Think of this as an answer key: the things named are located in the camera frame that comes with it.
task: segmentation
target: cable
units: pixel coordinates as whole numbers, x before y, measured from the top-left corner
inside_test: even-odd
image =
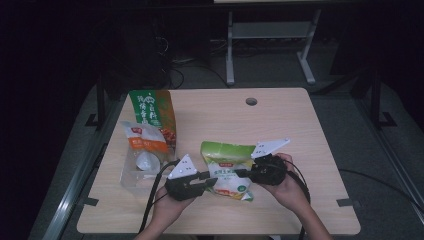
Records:
[[[228,84],[226,83],[226,81],[224,80],[224,78],[222,78],[221,77],[221,75],[219,75],[219,73],[218,72],[216,72],[215,70],[213,70],[212,68],[210,68],[210,67],[206,67],[206,66],[201,66],[201,65],[197,65],[197,66],[179,66],[180,68],[189,68],[189,67],[192,67],[192,68],[205,68],[205,69],[207,69],[207,70],[209,70],[209,71],[211,71],[211,72],[213,72],[213,73],[215,73],[218,77],[219,77],[219,79],[221,79],[221,81],[225,84],[225,86],[227,87],[227,88],[229,88],[229,86],[228,86]]]
[[[175,69],[175,68],[171,68],[171,69],[169,69],[169,70],[174,71],[174,72],[177,72],[177,73],[178,73],[178,74],[180,74],[180,76],[181,76],[181,82],[180,82],[180,84],[178,84],[177,86],[174,86],[174,83],[172,82],[172,78],[170,78],[170,79],[169,79],[169,88],[170,88],[170,89],[178,89],[178,88],[180,88],[180,87],[183,85],[184,80],[185,80],[185,78],[184,78],[184,74],[183,74],[181,71],[178,71],[178,70],[177,70],[177,69]]]
[[[285,163],[291,164],[299,172],[299,175],[302,177],[302,179],[300,179],[299,176],[296,175],[296,173],[293,172],[293,171],[287,171],[286,173],[287,173],[287,175],[289,175],[297,183],[297,185],[299,185],[299,187],[302,189],[303,194],[305,194],[306,200],[308,200],[309,204],[311,204],[311,194],[309,193],[308,185],[306,184],[306,181],[305,181],[305,178],[303,177],[302,172],[292,162],[289,162],[289,161],[284,160],[284,159],[282,159],[282,160]],[[276,165],[272,165],[272,167],[279,168],[281,170],[285,170],[285,169],[280,168],[280,167],[278,167]],[[300,229],[300,233],[299,233],[298,239],[299,240],[302,240],[304,238],[304,236],[305,236],[305,233],[306,233],[305,228],[302,226],[302,228]]]
[[[165,53],[168,51],[168,48],[169,48],[168,40],[166,40],[166,38],[164,38],[164,37],[156,37],[156,42],[157,42],[158,47],[164,48],[162,51],[159,51],[158,53],[160,55],[165,55]]]
[[[215,41],[215,42],[223,42],[223,43],[221,43],[219,46],[217,46],[217,47],[213,47],[212,49],[211,49],[211,55],[213,56],[213,55],[216,55],[216,54],[218,54],[218,53],[222,53],[222,52],[226,52],[226,50],[227,50],[227,48],[226,48],[226,46],[227,46],[227,40],[225,40],[225,39],[222,39],[222,40],[217,40],[217,41]]]
[[[144,211],[143,222],[141,223],[140,230],[138,231],[139,233],[142,232],[144,230],[144,228],[146,227],[147,218],[149,217],[150,209],[152,208],[152,206],[154,204],[153,199],[155,198],[156,190],[158,189],[160,179],[162,178],[162,173],[168,167],[176,166],[179,162],[180,162],[180,160],[178,159],[178,160],[167,163],[165,166],[162,167],[162,169],[156,175],[155,181],[154,181],[153,186],[152,186],[152,190],[150,191],[149,200],[147,201],[146,210]]]
[[[348,172],[348,173],[353,173],[353,174],[357,174],[357,175],[360,175],[360,176],[363,176],[363,177],[366,177],[366,178],[369,178],[369,179],[372,179],[372,180],[374,180],[374,181],[376,181],[376,182],[378,182],[378,183],[381,183],[381,184],[383,184],[383,185],[385,185],[386,187],[389,187],[389,188],[391,188],[392,190],[395,190],[396,192],[398,192],[402,197],[404,197],[404,198],[406,198],[407,200],[409,200],[409,202],[411,202],[422,214],[424,214],[424,209],[411,197],[411,196],[409,196],[408,194],[406,194],[405,192],[403,192],[401,189],[399,189],[399,188],[397,188],[397,187],[394,187],[394,186],[392,186],[392,185],[390,185],[390,184],[388,184],[388,183],[386,183],[386,182],[384,182],[384,181],[382,181],[382,180],[380,180],[380,179],[378,179],[378,178],[375,178],[375,177],[373,177],[373,176],[370,176],[370,175],[367,175],[367,174],[365,174],[365,173],[361,173],[361,172],[357,172],[357,171],[354,171],[354,170],[349,170],[349,169],[343,169],[343,168],[339,168],[339,171],[340,172]]]
[[[257,46],[254,46],[248,40],[240,41],[237,44],[233,44],[233,55],[235,57],[250,58],[250,57],[260,55],[262,53],[259,52],[259,48]]]
[[[172,63],[179,65],[181,67],[184,64],[187,64],[189,62],[194,62],[195,60],[196,60],[195,58],[186,58],[186,59],[181,59],[181,60],[173,60]]]
[[[155,205],[155,203],[157,203],[159,200],[161,200],[162,198],[164,198],[166,195],[168,195],[168,193],[165,193],[163,196],[159,197],[158,199],[156,199],[152,205]]]

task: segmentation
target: wooden table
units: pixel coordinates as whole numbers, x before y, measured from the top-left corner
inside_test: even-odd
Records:
[[[291,154],[310,189],[312,206],[331,234],[353,235],[360,225],[352,206],[339,207],[349,198],[335,165],[308,93],[301,88],[172,90],[177,122],[177,156],[190,154],[199,171],[207,167],[200,154],[202,141],[255,145],[260,140],[289,137],[279,152]],[[246,104],[255,98],[257,105]],[[127,98],[119,120],[135,122]],[[119,123],[109,142],[77,228],[82,233],[136,233],[150,192],[143,185],[136,197],[120,184],[128,143]],[[169,234],[298,234],[296,216],[263,188],[251,185],[253,202],[205,192],[170,226]]]

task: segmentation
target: metal frame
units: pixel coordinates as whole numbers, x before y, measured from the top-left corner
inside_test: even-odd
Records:
[[[268,22],[268,23],[235,23],[233,22],[233,13],[228,14],[228,40],[226,71],[227,85],[234,85],[234,65],[232,55],[233,39],[248,38],[305,38],[305,46],[302,51],[297,52],[297,57],[305,74],[308,84],[315,84],[315,78],[307,61],[309,49],[318,25],[321,15],[321,9],[315,10],[312,21],[304,22]]]
[[[112,102],[109,108],[110,112],[108,117],[105,118],[105,121],[102,122],[101,126],[110,126],[111,124],[116,123],[120,110],[122,109],[122,105],[123,101],[122,103]],[[60,239],[69,217],[72,215],[74,206],[78,201],[78,197],[84,188],[84,183],[90,177],[91,169],[94,167],[98,154],[103,149],[104,142],[109,141],[113,128],[109,131],[105,128],[101,131],[98,130],[99,129],[97,129],[92,136],[91,142],[93,142],[93,144],[90,145],[84,153],[83,158],[80,160],[68,188],[57,207],[56,213],[43,236],[43,240]]]

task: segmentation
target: gray carpet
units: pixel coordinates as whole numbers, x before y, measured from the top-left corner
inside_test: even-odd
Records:
[[[299,50],[299,46],[284,46],[251,57],[235,57],[236,84],[233,88],[303,87],[310,92],[321,89],[339,77],[329,75],[336,49],[336,43],[315,43],[312,46],[308,59],[317,79],[314,86],[306,83],[297,62],[295,52]],[[175,69],[183,74],[184,80],[179,72],[171,71],[173,84],[181,83],[181,89],[225,88],[222,79],[225,77],[224,59],[222,54],[212,57],[207,68],[201,61],[176,66]],[[349,95],[351,85],[352,83],[347,83],[326,96],[311,96],[337,166],[368,174],[401,188],[387,153],[378,139],[378,134],[384,134],[411,179],[423,193],[423,133],[403,109],[396,93],[385,85],[382,87],[381,110],[389,112],[398,126],[387,127],[376,133],[376,129],[369,124],[367,111],[364,113],[363,110],[363,106],[369,102],[369,96],[364,100],[353,99]],[[103,139],[97,137],[99,133],[94,127],[85,126],[89,115],[96,113],[95,94],[96,89],[93,88],[80,110],[30,239],[41,239],[44,236],[76,165],[84,159],[90,147],[107,143],[107,136],[114,124],[101,129],[105,135]],[[119,108],[123,101],[107,100],[107,103],[108,109]],[[116,115],[112,115],[108,114],[111,122],[116,118]],[[134,234],[83,235],[77,232],[76,223],[82,210],[81,202],[88,195],[95,173],[94,168],[61,239],[132,239]],[[348,172],[341,172],[341,176],[362,229],[356,236],[335,236],[336,239],[423,239],[423,223],[413,211],[412,205],[400,194],[363,176]],[[296,239],[296,236],[284,236],[283,239]]]

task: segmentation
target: hand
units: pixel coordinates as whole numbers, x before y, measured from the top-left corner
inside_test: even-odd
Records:
[[[293,163],[292,157],[288,154],[277,153],[276,155],[287,162]],[[286,162],[285,164],[287,166],[287,171],[292,171],[295,173],[292,164]],[[270,186],[264,184],[260,184],[260,186],[268,190],[268,192],[270,192],[281,205],[295,213],[300,208],[309,206],[309,202],[306,199],[302,189],[299,187],[296,181],[289,175],[287,175],[284,181],[278,186]]]
[[[283,160],[293,163],[293,159],[290,155],[284,153],[277,153],[276,155]],[[287,171],[292,171],[295,173],[292,164],[286,162],[285,164],[287,166]],[[284,181],[278,186],[263,184],[261,184],[261,186],[268,190],[268,192],[270,192],[281,205],[285,206],[296,214],[306,232],[308,233],[309,239],[332,239],[327,228],[324,226],[316,212],[312,209],[300,186],[289,175],[287,175]]]
[[[155,195],[156,203],[153,205],[153,216],[149,225],[135,239],[151,240],[158,238],[195,198],[177,201],[167,194],[165,187],[161,187]]]

